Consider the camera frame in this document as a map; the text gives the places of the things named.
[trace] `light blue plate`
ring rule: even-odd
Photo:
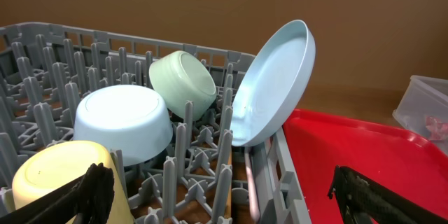
[[[297,106],[314,65],[316,45],[301,20],[285,24],[262,47],[233,102],[233,146],[271,137]]]

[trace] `gray plastic dish rack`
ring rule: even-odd
[[[85,45],[87,37],[91,45]],[[125,192],[127,183],[143,181],[138,193],[129,195],[130,209],[154,199],[161,206],[149,207],[135,223],[161,223],[165,218],[186,223],[175,213],[194,200],[210,216],[209,223],[232,223],[232,218],[223,217],[230,188],[233,204],[249,203],[247,182],[232,180],[232,165],[227,163],[230,155],[233,163],[244,163],[244,149],[231,147],[231,103],[254,55],[40,22],[0,27],[1,40],[6,49],[0,52],[0,216],[15,210],[11,183],[20,165],[43,148],[72,140],[80,99],[110,85],[151,88],[146,73],[152,62],[164,56],[163,48],[184,50],[196,57],[208,55],[209,62],[203,59],[202,63],[215,81],[218,98],[196,122],[190,101],[185,105],[185,120],[172,116],[172,143],[152,160],[123,167],[121,151],[111,152]],[[113,41],[126,41],[130,52],[113,50]],[[136,47],[141,45],[152,47],[152,52],[139,54]],[[224,66],[213,64],[218,55],[225,57]],[[311,223],[282,129],[252,147],[251,162],[259,223]],[[176,167],[176,163],[185,166]],[[206,175],[195,174],[197,169]],[[176,203],[178,184],[188,193]],[[211,207],[205,193],[213,188],[216,194]]]

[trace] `red tray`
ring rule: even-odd
[[[342,223],[327,193],[335,166],[348,166],[448,218],[448,157],[405,129],[295,110],[283,125],[313,224]]]

